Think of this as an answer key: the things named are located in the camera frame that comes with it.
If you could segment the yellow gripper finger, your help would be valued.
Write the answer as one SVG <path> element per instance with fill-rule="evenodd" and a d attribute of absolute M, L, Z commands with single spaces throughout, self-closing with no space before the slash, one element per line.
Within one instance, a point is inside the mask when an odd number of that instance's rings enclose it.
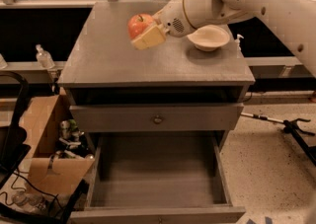
<path fill-rule="evenodd" d="M 166 40 L 165 29 L 162 25 L 152 24 L 137 27 L 131 36 L 131 44 L 138 50 L 147 49 L 163 43 Z"/>

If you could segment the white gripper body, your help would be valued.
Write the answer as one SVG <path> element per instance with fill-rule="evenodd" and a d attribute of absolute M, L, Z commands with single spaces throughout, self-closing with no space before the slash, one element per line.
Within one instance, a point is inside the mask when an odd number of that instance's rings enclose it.
<path fill-rule="evenodd" d="M 185 0 L 169 1 L 153 18 L 163 26 L 163 31 L 172 37 L 185 37 L 196 30 L 189 21 Z"/>

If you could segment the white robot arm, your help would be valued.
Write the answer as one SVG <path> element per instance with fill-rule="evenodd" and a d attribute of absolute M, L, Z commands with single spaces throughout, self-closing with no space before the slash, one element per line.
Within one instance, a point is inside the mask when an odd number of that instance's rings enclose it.
<path fill-rule="evenodd" d="M 206 25 L 259 19 L 316 76 L 316 3 L 311 0 L 171 0 L 154 15 L 138 14 L 127 26 L 132 45 L 147 49 Z"/>

